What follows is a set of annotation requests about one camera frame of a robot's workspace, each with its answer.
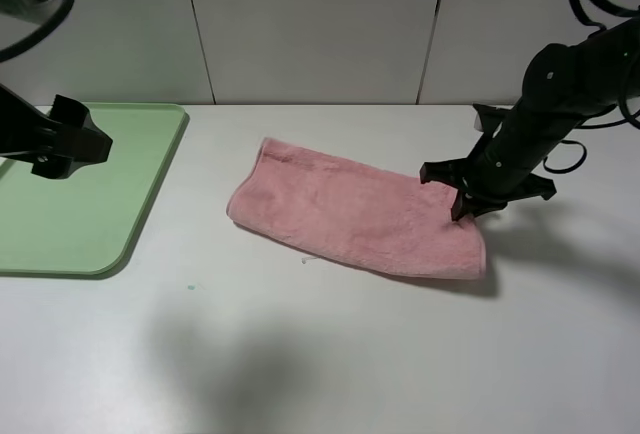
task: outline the green tray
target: green tray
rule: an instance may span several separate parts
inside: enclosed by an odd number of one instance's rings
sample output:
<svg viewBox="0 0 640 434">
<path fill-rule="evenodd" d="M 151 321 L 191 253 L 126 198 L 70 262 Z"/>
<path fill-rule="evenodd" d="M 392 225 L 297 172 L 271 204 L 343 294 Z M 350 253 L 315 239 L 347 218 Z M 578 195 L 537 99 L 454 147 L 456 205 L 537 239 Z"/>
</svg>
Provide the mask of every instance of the green tray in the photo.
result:
<svg viewBox="0 0 640 434">
<path fill-rule="evenodd" d="M 104 279 L 126 263 L 189 117 L 167 104 L 86 104 L 109 160 L 65 180 L 0 166 L 0 276 Z"/>
</svg>

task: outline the white table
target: white table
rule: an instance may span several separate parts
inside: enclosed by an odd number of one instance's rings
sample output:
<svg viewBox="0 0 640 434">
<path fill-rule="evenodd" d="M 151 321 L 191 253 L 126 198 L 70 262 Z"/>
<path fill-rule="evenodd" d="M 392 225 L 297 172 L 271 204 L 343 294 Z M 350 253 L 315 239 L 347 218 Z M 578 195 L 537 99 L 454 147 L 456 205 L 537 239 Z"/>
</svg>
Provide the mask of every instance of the white table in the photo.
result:
<svg viewBox="0 0 640 434">
<path fill-rule="evenodd" d="M 187 111 L 124 270 L 0 278 L 0 432 L 637 432 L 640 132 L 573 136 L 555 198 L 481 218 L 484 283 L 413 285 L 302 264 L 225 206 L 264 136 L 417 175 L 467 155 L 470 108 Z"/>
</svg>

